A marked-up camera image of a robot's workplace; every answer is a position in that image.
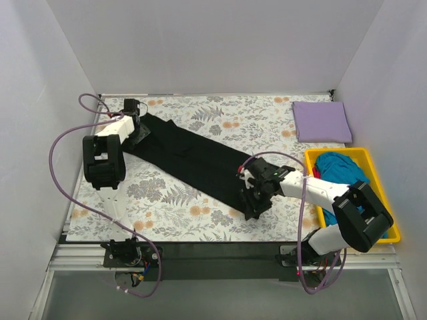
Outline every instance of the table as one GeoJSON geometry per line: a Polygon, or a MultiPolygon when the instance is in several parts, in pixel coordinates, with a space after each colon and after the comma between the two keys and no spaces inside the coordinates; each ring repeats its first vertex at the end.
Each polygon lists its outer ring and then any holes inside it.
{"type": "MultiPolygon", "coordinates": [[[[123,107],[125,97],[108,97],[112,111],[123,107]]],[[[298,143],[292,101],[330,101],[329,95],[293,96],[165,96],[136,97],[147,103],[151,114],[204,137],[254,154],[282,151],[304,160],[311,148],[344,147],[341,143],[298,143]]],[[[100,116],[97,121],[106,120],[100,116]]],[[[292,160],[266,155],[276,165],[297,167],[292,160]]],[[[295,241],[300,200],[275,197],[273,207],[259,220],[244,215],[182,183],[155,165],[125,154],[127,212],[137,232],[152,241],[295,241]]],[[[95,189],[82,177],[75,197],[102,209],[95,189]]],[[[108,241],[111,224],[79,206],[69,210],[67,241],[108,241]]],[[[305,206],[303,236],[318,227],[313,205],[305,206]]]]}

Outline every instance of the robotic arm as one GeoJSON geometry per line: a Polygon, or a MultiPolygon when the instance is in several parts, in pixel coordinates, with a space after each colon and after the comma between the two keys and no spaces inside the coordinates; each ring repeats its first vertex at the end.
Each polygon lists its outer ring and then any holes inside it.
{"type": "MultiPolygon", "coordinates": [[[[269,209],[274,195],[302,198],[304,177],[292,167],[276,167],[255,158],[240,176],[246,185],[241,196],[247,220],[269,209]]],[[[334,212],[338,224],[315,230],[303,240],[303,262],[348,247],[367,252],[393,225],[393,218],[367,183],[344,185],[306,179],[306,201],[334,212]]]]}
{"type": "MultiPolygon", "coordinates": [[[[97,191],[105,212],[115,221],[133,229],[126,213],[126,197],[123,181],[126,176],[125,160],[121,145],[136,145],[149,134],[149,129],[140,123],[139,101],[125,99],[119,114],[111,115],[115,123],[108,125],[96,135],[83,138],[83,171],[85,178],[97,191]]],[[[131,233],[111,225],[110,238],[125,241],[131,233]]]]}

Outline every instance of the floral patterned mat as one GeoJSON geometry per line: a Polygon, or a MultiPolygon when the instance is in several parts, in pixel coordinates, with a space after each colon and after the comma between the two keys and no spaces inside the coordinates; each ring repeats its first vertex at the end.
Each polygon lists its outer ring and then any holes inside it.
{"type": "MultiPolygon", "coordinates": [[[[283,151],[304,160],[310,148],[344,147],[340,143],[298,143],[292,101],[329,101],[328,95],[241,97],[147,97],[151,114],[172,119],[178,126],[204,137],[254,154],[283,151]]],[[[112,111],[122,109],[123,99],[105,100],[112,111]]],[[[276,165],[292,160],[267,155],[276,165]]],[[[153,241],[295,241],[300,200],[275,197],[273,207],[259,220],[245,221],[242,213],[182,183],[155,165],[125,154],[124,188],[127,212],[135,229],[153,241]]],[[[102,209],[93,187],[84,179],[77,199],[102,209]]],[[[78,206],[70,209],[68,241],[107,241],[110,224],[78,206]]],[[[313,205],[306,205],[304,235],[318,227],[313,205]]]]}

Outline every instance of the glass panel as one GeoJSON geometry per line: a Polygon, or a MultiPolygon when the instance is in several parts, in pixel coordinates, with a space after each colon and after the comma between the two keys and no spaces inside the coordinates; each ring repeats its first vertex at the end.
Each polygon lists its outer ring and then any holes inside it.
{"type": "Polygon", "coordinates": [[[113,272],[56,271],[43,319],[402,319],[387,270],[345,270],[315,297],[299,283],[254,279],[164,281],[140,299],[105,281],[113,272]]]}

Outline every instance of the black pants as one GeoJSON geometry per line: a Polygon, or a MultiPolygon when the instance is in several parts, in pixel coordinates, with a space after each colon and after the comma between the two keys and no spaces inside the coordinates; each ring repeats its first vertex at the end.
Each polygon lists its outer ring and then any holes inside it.
{"type": "Polygon", "coordinates": [[[240,190],[244,182],[236,174],[250,156],[146,114],[141,117],[151,133],[126,153],[153,163],[165,172],[213,198],[244,212],[240,190]]]}

